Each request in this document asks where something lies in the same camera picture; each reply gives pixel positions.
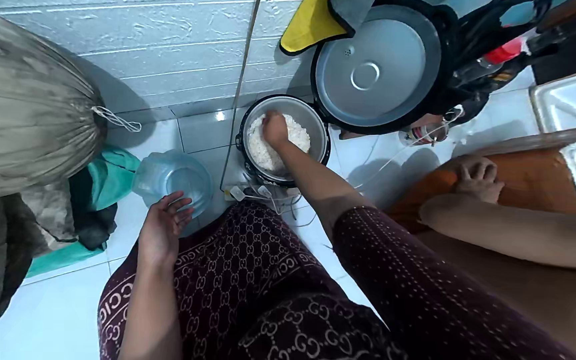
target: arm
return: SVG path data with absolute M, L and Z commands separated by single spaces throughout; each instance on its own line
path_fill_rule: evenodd
M 181 335 L 173 266 L 179 235 L 193 209 L 177 212 L 190 199 L 176 201 L 183 192 L 153 204 L 139 235 L 137 273 L 132 287 L 120 360 L 179 360 Z
M 264 139 L 283 160 L 331 241 L 332 226 L 341 214 L 357 206 L 374 207 L 346 180 L 288 141 L 285 119 L 276 111 L 269 111 L 264 119 Z
M 461 167 L 456 193 L 427 201 L 422 221 L 446 236 L 535 263 L 576 268 L 576 215 L 497 204 L 496 167 Z

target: hand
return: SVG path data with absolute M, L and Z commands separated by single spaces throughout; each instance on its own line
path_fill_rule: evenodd
M 190 204 L 184 192 L 173 192 L 150 206 L 146 221 L 139 233 L 139 257 L 137 264 L 146 268 L 172 271 L 179 253 L 179 235 L 193 219 L 194 208 L 180 208 Z
M 454 192 L 474 197 L 475 199 L 496 204 L 499 201 L 501 189 L 506 184 L 497 181 L 497 166 L 494 164 L 477 163 L 474 171 L 461 165 L 459 168 L 459 180 L 455 185 Z
M 275 110 L 269 110 L 264 118 L 264 140 L 273 149 L 277 149 L 283 143 L 288 141 L 288 127 L 286 119 L 282 114 Z

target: white rice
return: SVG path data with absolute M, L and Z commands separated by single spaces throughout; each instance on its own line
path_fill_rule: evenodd
M 310 150 L 310 135 L 308 135 L 306 129 L 292 119 L 292 116 L 283 115 L 286 119 L 286 126 L 288 126 L 288 140 L 297 145 L 303 152 L 308 153 L 308 150 Z M 252 160 L 263 169 L 274 173 L 283 172 L 285 171 L 284 162 L 279 157 L 279 154 L 264 140 L 262 121 L 265 117 L 266 115 L 264 114 L 252 121 L 248 130 L 248 151 Z

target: textured wall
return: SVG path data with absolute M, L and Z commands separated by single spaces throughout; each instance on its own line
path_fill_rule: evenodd
M 295 57 L 284 55 L 279 39 L 301 0 L 262 0 L 253 29 L 242 93 L 284 90 L 310 84 L 313 49 Z
M 252 0 L 0 0 L 0 16 L 80 55 L 107 106 L 119 112 L 233 96 L 252 6 Z

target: rice cooker lid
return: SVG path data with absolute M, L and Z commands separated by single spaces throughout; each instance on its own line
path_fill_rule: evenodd
M 433 23 L 399 5 L 373 7 L 354 37 L 319 50 L 317 105 L 350 128 L 382 126 L 409 113 L 435 84 L 442 55 Z

